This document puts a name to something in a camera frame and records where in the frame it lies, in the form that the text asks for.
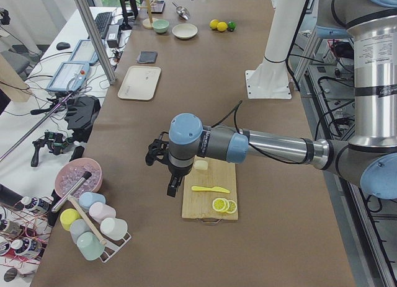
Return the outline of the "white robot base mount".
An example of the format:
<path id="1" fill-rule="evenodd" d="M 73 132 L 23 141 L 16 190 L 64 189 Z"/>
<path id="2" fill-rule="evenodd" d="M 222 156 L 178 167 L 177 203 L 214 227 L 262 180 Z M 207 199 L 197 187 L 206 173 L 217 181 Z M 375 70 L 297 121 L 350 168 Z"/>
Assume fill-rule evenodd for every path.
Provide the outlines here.
<path id="1" fill-rule="evenodd" d="M 288 53 L 305 15 L 309 0 L 277 0 L 264 59 L 255 70 L 246 71 L 249 99 L 291 99 L 287 72 Z"/>

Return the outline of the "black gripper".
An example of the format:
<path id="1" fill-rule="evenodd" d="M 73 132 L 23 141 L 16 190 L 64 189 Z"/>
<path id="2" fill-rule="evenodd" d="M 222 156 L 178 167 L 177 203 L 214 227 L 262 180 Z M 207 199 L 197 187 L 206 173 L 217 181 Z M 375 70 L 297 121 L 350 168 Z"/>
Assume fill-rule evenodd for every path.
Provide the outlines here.
<path id="1" fill-rule="evenodd" d="M 170 171 L 171 178 L 167 186 L 167 196 L 175 197 L 177 191 L 186 175 L 185 167 L 177 167 L 169 157 L 169 141 L 163 140 L 163 136 L 167 135 L 167 131 L 162 131 L 159 137 L 148 146 L 148 152 L 145 156 L 146 165 L 152 166 L 155 161 L 166 165 Z"/>

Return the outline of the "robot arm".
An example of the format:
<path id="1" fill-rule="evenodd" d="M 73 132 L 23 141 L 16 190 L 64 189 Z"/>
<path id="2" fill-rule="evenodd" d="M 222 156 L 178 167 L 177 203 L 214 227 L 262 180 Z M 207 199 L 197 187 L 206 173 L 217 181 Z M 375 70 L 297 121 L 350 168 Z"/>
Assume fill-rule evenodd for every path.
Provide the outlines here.
<path id="1" fill-rule="evenodd" d="M 396 0 L 319 0 L 320 38 L 354 42 L 355 133 L 347 141 L 278 136 L 228 127 L 205 126 L 191 114 L 175 116 L 169 139 L 155 139 L 145 157 L 171 173 L 175 196 L 196 157 L 241 163 L 263 155 L 287 164 L 310 164 L 382 199 L 396 198 Z"/>

